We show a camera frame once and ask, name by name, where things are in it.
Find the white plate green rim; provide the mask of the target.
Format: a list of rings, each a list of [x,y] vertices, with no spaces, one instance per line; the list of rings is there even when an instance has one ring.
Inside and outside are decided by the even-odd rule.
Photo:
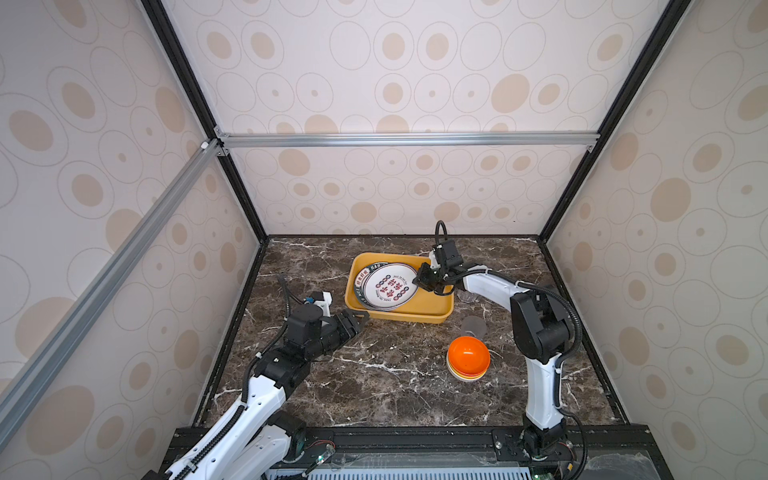
[[[354,282],[353,282],[353,292],[354,292],[357,300],[362,305],[370,306],[370,303],[368,302],[367,296],[365,294],[364,284],[365,284],[367,278],[370,276],[370,274],[375,272],[377,269],[379,269],[380,266],[381,266],[380,262],[374,262],[372,264],[369,264],[369,265],[365,266],[355,276],[355,279],[354,279]]]

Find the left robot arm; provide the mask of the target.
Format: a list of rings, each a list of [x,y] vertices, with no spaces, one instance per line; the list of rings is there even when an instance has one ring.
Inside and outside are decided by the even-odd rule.
[[[320,303],[291,311],[276,340],[246,367],[240,397],[191,449],[146,479],[258,479],[276,463],[304,455],[306,423],[282,410],[317,358],[358,336],[365,311],[331,316]]]

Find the white plate red rim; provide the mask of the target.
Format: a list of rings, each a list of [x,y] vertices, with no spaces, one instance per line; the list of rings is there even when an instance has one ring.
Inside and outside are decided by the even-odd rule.
[[[391,311],[408,303],[416,294],[413,284],[414,267],[394,262],[380,262],[381,266],[367,278],[364,288],[370,307]]]

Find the orange bowl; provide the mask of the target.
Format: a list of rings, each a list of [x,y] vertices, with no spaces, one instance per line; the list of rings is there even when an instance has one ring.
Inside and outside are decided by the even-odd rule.
[[[454,367],[466,374],[489,369],[491,356],[487,346],[471,336],[461,336],[451,342],[447,354]]]

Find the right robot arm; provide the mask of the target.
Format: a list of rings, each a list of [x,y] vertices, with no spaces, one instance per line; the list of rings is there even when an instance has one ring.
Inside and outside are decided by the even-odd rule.
[[[532,456],[563,441],[569,417],[561,404],[563,364],[576,353],[583,336],[580,318],[569,302],[545,287],[466,263],[450,239],[433,245],[414,284],[437,295],[463,290],[509,311],[513,340],[526,358],[528,375],[522,441]]]

